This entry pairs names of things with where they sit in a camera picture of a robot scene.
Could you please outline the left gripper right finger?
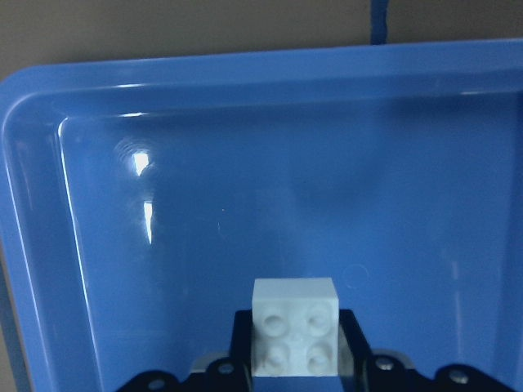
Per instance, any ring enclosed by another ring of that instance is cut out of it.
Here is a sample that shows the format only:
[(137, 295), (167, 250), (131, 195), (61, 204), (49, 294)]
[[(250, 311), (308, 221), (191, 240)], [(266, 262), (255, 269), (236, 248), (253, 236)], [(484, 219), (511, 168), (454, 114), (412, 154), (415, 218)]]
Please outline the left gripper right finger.
[(355, 314), (339, 310), (337, 373), (343, 391), (408, 391), (407, 367), (390, 350), (373, 350)]

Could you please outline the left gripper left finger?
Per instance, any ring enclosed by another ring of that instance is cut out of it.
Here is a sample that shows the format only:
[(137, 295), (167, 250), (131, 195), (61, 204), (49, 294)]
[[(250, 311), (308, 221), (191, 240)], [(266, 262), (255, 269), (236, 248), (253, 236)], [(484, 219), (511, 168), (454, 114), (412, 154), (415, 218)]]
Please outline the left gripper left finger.
[(236, 311), (228, 354), (208, 365), (204, 391), (253, 391), (252, 338), (252, 311)]

